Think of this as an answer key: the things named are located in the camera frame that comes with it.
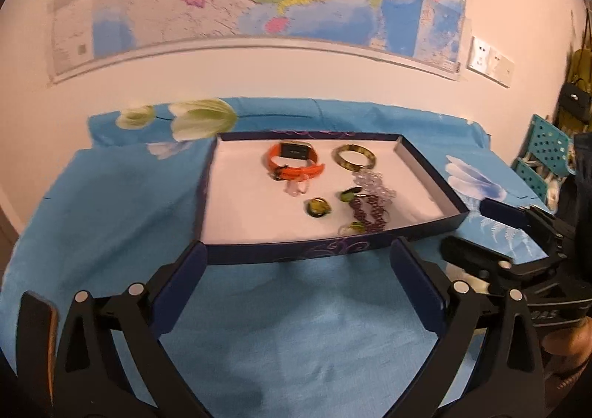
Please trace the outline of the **right hand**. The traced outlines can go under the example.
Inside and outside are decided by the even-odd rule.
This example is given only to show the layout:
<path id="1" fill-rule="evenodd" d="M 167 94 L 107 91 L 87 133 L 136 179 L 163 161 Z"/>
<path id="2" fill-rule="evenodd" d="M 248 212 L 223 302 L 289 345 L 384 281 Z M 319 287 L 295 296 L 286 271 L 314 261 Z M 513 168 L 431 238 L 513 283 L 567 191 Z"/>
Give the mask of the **right hand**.
<path id="1" fill-rule="evenodd" d="M 543 349 L 553 359 L 552 371 L 558 374 L 572 373 L 591 356 L 591 318 L 586 317 L 577 326 L 546 335 Z"/>

